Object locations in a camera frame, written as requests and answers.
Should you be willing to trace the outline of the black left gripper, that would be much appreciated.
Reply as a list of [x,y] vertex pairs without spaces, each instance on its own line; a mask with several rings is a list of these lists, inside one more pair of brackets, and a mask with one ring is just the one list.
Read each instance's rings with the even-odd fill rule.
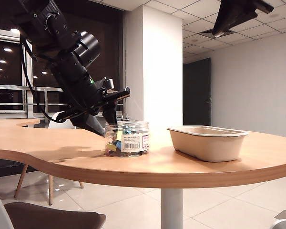
[[94,82],[92,78],[80,80],[78,83],[62,84],[64,92],[71,97],[71,108],[56,118],[64,122],[70,119],[72,124],[81,129],[96,133],[102,137],[105,130],[95,115],[103,110],[103,117],[109,124],[117,124],[116,110],[119,100],[130,96],[130,88],[110,93],[107,86],[111,79]]

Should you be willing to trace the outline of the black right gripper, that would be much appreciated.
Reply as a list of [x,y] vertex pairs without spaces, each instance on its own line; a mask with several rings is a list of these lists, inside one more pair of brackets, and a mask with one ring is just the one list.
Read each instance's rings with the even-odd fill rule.
[[263,0],[222,0],[212,35],[220,37],[228,29],[256,18],[255,12],[249,12],[249,2],[254,11],[269,14],[274,10],[273,6]]

